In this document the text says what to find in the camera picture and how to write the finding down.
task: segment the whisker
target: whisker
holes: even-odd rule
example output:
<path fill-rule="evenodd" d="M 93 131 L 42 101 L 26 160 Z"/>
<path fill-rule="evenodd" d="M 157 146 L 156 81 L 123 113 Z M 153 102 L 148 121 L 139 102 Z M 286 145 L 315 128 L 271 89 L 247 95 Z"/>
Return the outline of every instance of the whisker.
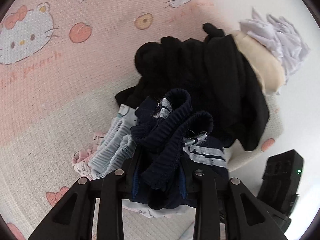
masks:
<path fill-rule="evenodd" d="M 52 28 L 50 30 L 45 31 L 44 33 L 47 33 L 48 31 L 57 30 L 58 28 Z"/>

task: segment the cat ear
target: cat ear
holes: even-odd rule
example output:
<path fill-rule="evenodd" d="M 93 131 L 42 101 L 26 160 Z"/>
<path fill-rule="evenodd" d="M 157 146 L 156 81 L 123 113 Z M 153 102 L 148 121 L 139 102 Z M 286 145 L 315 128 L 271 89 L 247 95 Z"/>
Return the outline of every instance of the cat ear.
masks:
<path fill-rule="evenodd" d="M 39 10 L 40 12 L 49 12 L 50 11 L 50 5 L 48 2 L 40 3 L 37 7 L 36 10 Z"/>

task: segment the beige cloth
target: beige cloth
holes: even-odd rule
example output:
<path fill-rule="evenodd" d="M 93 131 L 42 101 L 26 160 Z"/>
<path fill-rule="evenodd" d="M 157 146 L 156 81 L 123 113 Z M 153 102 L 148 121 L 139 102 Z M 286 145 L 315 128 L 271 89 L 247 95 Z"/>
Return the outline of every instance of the beige cloth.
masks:
<path fill-rule="evenodd" d="M 239 51 L 249 61 L 264 93 L 272 94 L 285 84 L 284 69 L 263 45 L 241 31 L 231 32 Z"/>

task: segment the triangular cutout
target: triangular cutout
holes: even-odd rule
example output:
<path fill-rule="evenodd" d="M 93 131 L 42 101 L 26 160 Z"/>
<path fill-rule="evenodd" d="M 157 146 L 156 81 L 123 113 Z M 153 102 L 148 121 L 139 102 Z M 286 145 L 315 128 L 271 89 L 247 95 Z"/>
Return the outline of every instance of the triangular cutout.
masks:
<path fill-rule="evenodd" d="M 59 212 L 54 216 L 53 222 L 59 223 L 62 225 L 68 225 L 71 221 L 71 216 L 73 209 L 75 208 L 76 200 L 78 195 L 73 193 L 72 196 L 67 200 Z"/>
<path fill-rule="evenodd" d="M 252 204 L 246 194 L 241 194 L 241 201 L 244 208 L 244 213 L 249 226 L 263 223 L 265 221 L 264 216 L 259 210 Z"/>

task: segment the silver screw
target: silver screw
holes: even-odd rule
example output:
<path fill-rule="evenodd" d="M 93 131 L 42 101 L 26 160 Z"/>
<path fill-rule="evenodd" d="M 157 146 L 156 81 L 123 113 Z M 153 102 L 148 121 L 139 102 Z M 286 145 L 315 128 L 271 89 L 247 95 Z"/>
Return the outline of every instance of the silver screw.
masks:
<path fill-rule="evenodd" d="M 78 179 L 78 183 L 79 184 L 86 184 L 88 181 L 88 179 L 86 177 L 81 177 L 80 179 Z"/>
<path fill-rule="evenodd" d="M 195 174 L 197 176 L 202 176 L 202 175 L 204 175 L 204 171 L 203 170 L 195 170 Z"/>
<path fill-rule="evenodd" d="M 238 178 L 232 178 L 231 179 L 231 183 L 234 185 L 239 185 L 240 184 L 240 180 Z"/>
<path fill-rule="evenodd" d="M 124 170 L 117 169 L 117 170 L 115 170 L 115 174 L 116 174 L 117 176 L 121 176 L 121 175 L 124 174 Z"/>

